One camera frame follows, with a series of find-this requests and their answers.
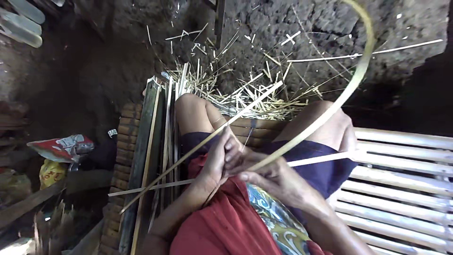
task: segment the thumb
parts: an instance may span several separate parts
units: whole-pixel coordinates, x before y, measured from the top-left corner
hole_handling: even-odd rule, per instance
[[[257,185],[258,187],[262,188],[263,190],[267,191],[269,194],[278,197],[279,194],[279,186],[272,181],[267,180],[263,176],[259,175],[255,172],[242,172],[239,174],[239,179],[242,181],[246,181],[253,185]]]

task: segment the hand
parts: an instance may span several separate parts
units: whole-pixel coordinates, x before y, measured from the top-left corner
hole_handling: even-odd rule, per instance
[[[240,158],[243,145],[237,141],[230,127],[225,127],[207,155],[207,160],[197,180],[205,182],[209,188],[227,181],[224,177],[225,165],[234,165]]]
[[[266,158],[267,155],[249,151],[241,159],[241,165],[229,170],[228,175],[238,174],[239,178],[257,185],[287,206],[301,209],[316,216],[330,216],[333,211],[321,194],[307,183],[283,157],[257,170],[246,170]]]

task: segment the bamboo slat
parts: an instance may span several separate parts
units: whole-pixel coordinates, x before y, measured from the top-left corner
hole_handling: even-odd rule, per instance
[[[335,210],[338,212],[346,213],[361,218],[366,218],[373,221],[378,221],[381,223],[390,224],[393,226],[398,226],[409,230],[414,230],[417,232],[421,232],[427,235],[433,235],[446,240],[450,238],[451,235],[450,233],[453,231],[453,229],[449,227],[443,227],[441,225],[420,221],[393,213],[374,210],[362,206],[347,204],[340,201],[337,201],[335,205],[336,205]]]
[[[453,225],[453,216],[439,211],[428,210],[416,206],[409,206],[402,203],[392,202],[380,198],[364,196],[350,193],[347,191],[338,191],[338,200],[366,206],[383,211],[393,212],[417,219],[436,222],[439,224]]]
[[[453,150],[453,138],[355,127],[357,139]]]
[[[453,167],[435,163],[423,162],[412,159],[382,156],[376,154],[364,153],[358,155],[354,161],[359,163],[373,164],[383,167],[392,167],[414,172],[422,172],[433,175],[442,175],[453,177]]]
[[[354,168],[350,177],[434,194],[453,196],[453,185],[450,182],[439,181],[433,178],[426,178],[361,166]]]
[[[366,141],[359,141],[357,148],[367,152],[453,163],[453,152],[450,151]]]
[[[453,201],[450,199],[400,191],[367,183],[345,181],[342,184],[341,188],[349,191],[366,193],[368,195],[381,196],[393,200],[408,202],[411,204],[431,207],[439,211],[452,211],[453,209]]]
[[[380,237],[364,234],[362,232],[354,231],[364,242],[367,244],[377,246],[380,248],[385,248],[388,250],[393,250],[407,255],[444,255],[444,253],[439,253],[433,250],[421,249],[418,247],[413,247],[397,242],[393,242],[387,239]]]
[[[340,217],[346,224],[352,227],[360,228],[363,230],[371,231],[381,235],[390,236],[400,240],[405,240],[408,242],[416,243],[426,247],[433,248],[437,251],[453,251],[453,243],[450,241],[445,241],[440,238],[418,233],[412,230],[407,230],[399,227],[395,227],[389,224],[380,223],[377,221],[371,221],[344,213],[337,212],[338,217]]]

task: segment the dirt floor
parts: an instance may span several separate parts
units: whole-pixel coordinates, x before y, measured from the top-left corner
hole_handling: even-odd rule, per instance
[[[0,99],[24,101],[31,106],[29,140],[82,133],[102,142],[108,139],[107,130],[117,126],[122,105],[141,100],[148,78],[159,76],[165,67],[174,68],[175,61],[194,64],[200,58],[207,68],[213,60],[206,38],[215,38],[215,13],[201,0],[75,2],[78,14],[74,14],[70,3],[60,19],[46,14],[43,45],[38,49],[0,35]],[[377,47],[384,50],[446,39],[448,4],[448,0],[368,1],[366,8],[374,21]],[[281,46],[286,34],[301,30],[298,18],[307,34],[302,30],[294,45],[289,42]],[[180,35],[183,29],[202,29],[206,23],[197,42],[206,46],[207,56],[197,49],[191,56],[196,34],[173,40],[170,54],[170,42],[165,38]],[[265,68],[263,52],[284,63],[285,59],[361,53],[365,43],[358,16],[333,0],[227,1],[222,47],[235,35],[237,40],[221,57],[223,50],[216,52],[221,58],[217,67],[235,58],[228,65],[234,72],[219,79],[224,93],[234,90],[238,78],[248,80],[249,72],[256,76]],[[245,36],[255,37],[254,42]],[[446,110],[451,106],[448,93],[440,92],[451,88],[442,80],[447,76],[439,75],[448,73],[449,49],[417,70],[415,79],[408,80],[415,67],[442,53],[445,47],[446,41],[375,55],[364,84],[344,110],[362,127],[453,135],[444,124],[453,122]],[[345,69],[354,66],[357,59],[330,63],[332,67],[326,62],[294,64],[285,81],[288,91],[320,84],[340,72],[344,77],[336,77],[319,88],[320,92],[328,92],[323,99],[336,99],[352,76],[349,72],[353,69]],[[269,64],[273,76],[284,72],[271,61]]]

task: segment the white bamboo strip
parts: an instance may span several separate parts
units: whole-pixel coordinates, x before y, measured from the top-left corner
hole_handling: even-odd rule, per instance
[[[278,89],[278,87],[280,87],[281,85],[283,85],[283,82],[282,81],[279,81],[277,83],[275,83],[270,89],[268,89],[266,92],[264,92],[259,98],[257,98],[255,101],[253,101],[252,103],[250,103],[247,107],[245,107],[244,109],[242,109],[238,114],[236,114],[234,117],[232,117],[230,120],[228,120],[227,122],[225,122],[225,124],[221,125],[217,130],[215,130],[212,134],[210,134],[206,139],[204,139],[203,141],[201,141],[201,143],[199,143],[197,146],[195,146],[192,150],[190,150],[189,152],[187,152],[183,157],[181,157],[178,162],[174,163],[169,169],[167,169],[164,173],[162,173],[161,175],[159,175],[154,181],[152,181],[143,191],[140,192],[140,194],[138,194],[136,197],[134,197],[126,206],[124,206],[124,208],[120,211],[120,214],[123,214],[125,210],[127,210],[127,208],[129,208],[135,201],[137,201],[137,199],[139,199],[140,197],[142,197],[145,192],[147,192],[152,186],[154,186],[160,179],[162,179],[166,174],[168,174],[170,171],[172,171],[175,167],[177,167],[179,164],[181,164],[184,160],[186,160],[192,153],[194,153],[195,151],[197,151],[199,148],[201,148],[201,146],[203,146],[204,144],[206,144],[209,140],[211,140],[214,136],[216,136],[217,134],[219,134],[224,127],[226,127],[227,125],[230,125],[231,123],[233,123],[235,120],[237,120],[238,118],[240,118],[244,113],[248,112],[250,109],[252,109],[255,105],[257,105],[259,102],[261,102],[265,97],[267,97],[269,94],[271,94],[273,91],[275,91],[276,89]]]
[[[376,246],[369,245],[370,249],[372,249],[377,255],[401,255],[401,253],[396,253],[390,250],[386,250],[383,248],[379,248]]]
[[[442,225],[453,225],[453,216],[450,214],[428,210],[416,206],[409,206],[380,198],[364,196],[340,190],[338,191],[338,200],[379,209],[382,211],[393,212],[417,219],[432,221]]]
[[[371,185],[367,183],[345,181],[342,189],[366,193],[374,196],[381,196],[393,200],[408,202],[411,204],[431,207],[439,211],[452,211],[453,201],[450,199],[437,198],[434,196],[425,196],[407,191],[400,191],[386,187]]]
[[[453,163],[453,152],[450,151],[366,141],[358,141],[357,148],[367,152]]]
[[[414,172],[453,177],[453,166],[445,166],[406,158],[364,153],[357,155],[354,158],[354,161],[383,167],[392,167]]]
[[[428,45],[428,44],[435,44],[435,43],[439,43],[439,42],[442,42],[442,41],[443,41],[442,39],[437,39],[437,40],[434,40],[434,41],[429,41],[429,42],[425,42],[425,43],[409,45],[409,46],[395,48],[395,49],[386,49],[386,50],[376,51],[376,52],[373,52],[373,54],[381,54],[381,53],[394,52],[394,51],[403,50],[403,49],[410,49],[410,48],[424,46],[424,45]],[[360,56],[362,56],[362,54],[354,54],[354,55],[347,55],[347,56],[341,56],[341,57],[318,58],[318,59],[297,59],[297,60],[288,60],[287,62],[325,61],[325,60],[334,60],[334,59],[356,58],[356,57],[360,57]]]
[[[433,178],[426,178],[361,166],[354,168],[350,177],[434,194],[453,196],[452,183],[439,181]]]
[[[452,229],[449,227],[443,227],[441,225],[420,221],[393,213],[374,210],[363,206],[352,205],[340,201],[337,201],[335,203],[335,206],[335,210],[338,212],[402,227],[427,235],[433,235],[445,240],[448,240],[450,238],[450,233],[452,231]]]
[[[355,127],[357,139],[453,150],[453,138]]]
[[[290,167],[297,167],[297,166],[309,165],[309,164],[320,163],[320,162],[325,162],[325,161],[330,161],[330,160],[337,160],[337,159],[342,159],[342,158],[352,158],[352,157],[355,157],[355,155],[361,154],[361,153],[366,153],[366,152],[364,152],[364,151],[339,152],[339,153],[333,153],[333,154],[320,156],[320,157],[312,157],[312,158],[291,161],[291,162],[288,162],[288,165]]]
[[[433,250],[421,249],[418,247],[412,247],[405,244],[400,244],[383,238],[379,238],[373,235],[364,234],[358,231],[354,231],[364,242],[369,245],[374,245],[380,248],[393,250],[407,255],[444,255]]]
[[[192,183],[193,180],[195,180],[195,179],[188,179],[188,180],[184,180],[184,181],[175,181],[175,182],[170,182],[170,183],[165,183],[165,184],[154,185],[149,190],[155,190],[155,189],[160,189],[160,188],[167,188],[167,187],[189,184],[189,183]],[[138,189],[127,190],[127,191],[113,192],[113,193],[109,193],[108,196],[120,196],[120,195],[126,195],[126,194],[131,194],[131,193],[138,193],[138,192],[143,191],[144,189],[145,188],[138,188]]]
[[[419,245],[424,245],[426,247],[433,248],[437,251],[449,251],[449,252],[453,251],[452,242],[445,241],[434,236],[425,235],[412,230],[407,230],[389,224],[371,221],[340,212],[337,212],[337,215],[343,221],[345,221],[347,225],[352,227],[371,231],[381,235],[390,236],[400,240],[405,240]]]

